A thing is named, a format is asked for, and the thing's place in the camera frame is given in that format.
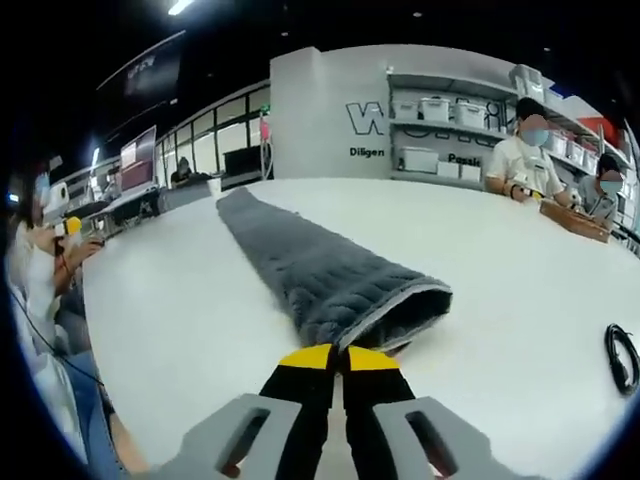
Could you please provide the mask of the person's left hand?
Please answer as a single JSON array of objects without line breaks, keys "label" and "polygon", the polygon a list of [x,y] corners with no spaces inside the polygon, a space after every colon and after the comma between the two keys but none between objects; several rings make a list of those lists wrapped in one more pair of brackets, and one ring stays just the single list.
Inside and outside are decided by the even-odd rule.
[{"label": "person's left hand", "polygon": [[62,244],[62,252],[56,256],[55,269],[68,274],[74,273],[85,260],[96,254],[104,245],[105,242],[97,237],[91,237],[79,244],[72,244],[70,240],[66,240]]}]

